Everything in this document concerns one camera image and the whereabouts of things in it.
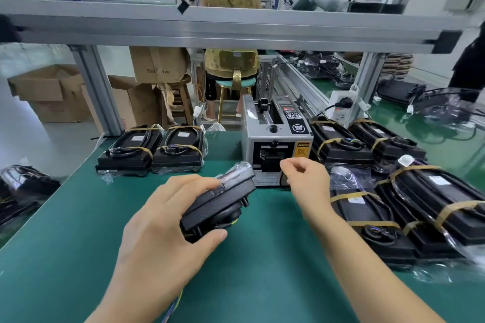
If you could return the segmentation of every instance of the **wooden stool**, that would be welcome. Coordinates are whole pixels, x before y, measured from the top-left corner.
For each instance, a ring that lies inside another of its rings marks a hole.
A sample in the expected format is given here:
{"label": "wooden stool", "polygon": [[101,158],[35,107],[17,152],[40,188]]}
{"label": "wooden stool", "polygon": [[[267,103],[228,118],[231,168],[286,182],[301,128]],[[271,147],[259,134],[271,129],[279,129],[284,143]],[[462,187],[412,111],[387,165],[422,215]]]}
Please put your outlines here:
{"label": "wooden stool", "polygon": [[[222,105],[224,104],[224,90],[232,89],[233,81],[216,81],[216,83],[221,87],[221,99],[219,101],[219,113],[217,115],[217,122],[220,123],[222,119]],[[256,84],[256,78],[251,79],[241,79],[241,90],[247,89],[248,94],[251,94],[251,87]]]}
{"label": "wooden stool", "polygon": [[[172,113],[184,113],[185,121],[187,124],[192,125],[193,123],[193,108],[192,102],[189,96],[189,90],[187,89],[187,83],[190,83],[192,78],[190,75],[185,75],[180,82],[169,83],[168,85],[172,88],[174,92],[174,106],[172,108]],[[165,105],[165,98],[163,93],[161,95],[161,126],[165,129],[169,127],[167,107]]]}

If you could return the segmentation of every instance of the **power strip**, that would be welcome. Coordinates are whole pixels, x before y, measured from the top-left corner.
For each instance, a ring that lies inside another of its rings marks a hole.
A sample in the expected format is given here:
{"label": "power strip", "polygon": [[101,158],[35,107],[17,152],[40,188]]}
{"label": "power strip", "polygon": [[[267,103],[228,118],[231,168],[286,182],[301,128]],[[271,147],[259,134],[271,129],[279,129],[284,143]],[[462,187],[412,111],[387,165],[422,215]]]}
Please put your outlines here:
{"label": "power strip", "polygon": [[[351,99],[355,104],[355,101],[357,100],[357,91],[332,91],[332,95],[330,96],[330,102],[328,103],[328,105],[335,105],[337,102],[345,97]],[[350,114],[350,110],[351,109],[343,109],[342,107],[332,107],[325,112],[325,115],[327,116],[327,118],[336,121],[338,124],[344,125],[345,120]]]}

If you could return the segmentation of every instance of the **green workbench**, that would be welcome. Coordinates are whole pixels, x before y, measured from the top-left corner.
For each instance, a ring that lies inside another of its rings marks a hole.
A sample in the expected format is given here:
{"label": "green workbench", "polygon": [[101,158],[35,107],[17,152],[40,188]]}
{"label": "green workbench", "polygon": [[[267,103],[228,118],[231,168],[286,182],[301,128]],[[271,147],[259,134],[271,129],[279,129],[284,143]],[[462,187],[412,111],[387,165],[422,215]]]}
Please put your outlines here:
{"label": "green workbench", "polygon": [[[392,105],[380,105],[374,118],[411,138],[419,126],[421,132],[428,130],[417,122],[400,123],[402,114]],[[201,175],[215,176],[240,160],[240,133],[208,137]],[[422,146],[430,162],[460,173],[466,172],[470,157],[484,155],[483,143],[479,131],[468,142]],[[107,184],[94,171],[102,150],[0,249],[0,323],[83,322],[103,296],[124,225],[167,177],[120,177]],[[483,189],[484,173],[481,162],[465,178]],[[249,202],[185,288],[170,321],[357,322],[291,193],[258,189]],[[427,284],[410,273],[397,275],[448,323],[483,321],[485,282]]]}

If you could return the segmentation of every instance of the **bar stool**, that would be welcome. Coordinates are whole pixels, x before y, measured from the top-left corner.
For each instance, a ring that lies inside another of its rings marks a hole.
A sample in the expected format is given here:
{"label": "bar stool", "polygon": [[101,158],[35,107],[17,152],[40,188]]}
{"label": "bar stool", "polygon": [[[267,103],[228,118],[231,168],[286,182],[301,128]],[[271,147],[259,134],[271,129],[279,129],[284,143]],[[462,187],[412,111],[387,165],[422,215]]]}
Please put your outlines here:
{"label": "bar stool", "polygon": [[246,89],[251,95],[251,87],[256,84],[256,78],[242,79],[241,71],[253,69],[256,63],[256,53],[254,51],[227,51],[222,50],[219,53],[219,65],[223,69],[230,69],[233,71],[232,81],[216,81],[221,87],[221,99],[219,101],[219,113],[217,115],[217,122],[220,123],[222,119],[222,110],[224,105],[224,93],[226,89],[234,91],[241,91]]}
{"label": "bar stool", "polygon": [[[185,75],[181,81],[176,83],[169,83],[168,85],[174,91],[174,104],[172,108],[172,114],[183,113],[185,116],[185,122],[189,125],[193,123],[193,108],[190,101],[189,90],[187,83],[191,82],[190,75]],[[165,129],[170,125],[168,123],[167,107],[165,105],[165,99],[163,94],[161,95],[161,126]]]}

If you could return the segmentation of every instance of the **cardboard box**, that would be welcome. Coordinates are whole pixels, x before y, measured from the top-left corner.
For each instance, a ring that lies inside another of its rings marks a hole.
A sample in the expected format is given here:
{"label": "cardboard box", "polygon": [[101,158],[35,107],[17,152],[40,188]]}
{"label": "cardboard box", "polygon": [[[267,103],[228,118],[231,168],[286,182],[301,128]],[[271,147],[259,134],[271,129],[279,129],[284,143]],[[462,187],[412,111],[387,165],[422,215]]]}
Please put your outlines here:
{"label": "cardboard box", "polygon": [[[143,124],[153,125],[160,123],[160,108],[157,105],[157,99],[151,85],[137,83],[132,77],[108,75],[108,79],[110,80],[114,101],[125,129]],[[82,94],[86,99],[98,130],[100,133],[103,133],[104,130],[85,85],[82,85]]]}
{"label": "cardboard box", "polygon": [[89,117],[75,65],[51,65],[8,79],[12,96],[27,101],[43,123],[78,123]]}
{"label": "cardboard box", "polygon": [[190,56],[185,48],[130,46],[130,54],[138,83],[156,85],[158,82],[157,71],[160,71],[164,82],[179,82],[190,65]]}

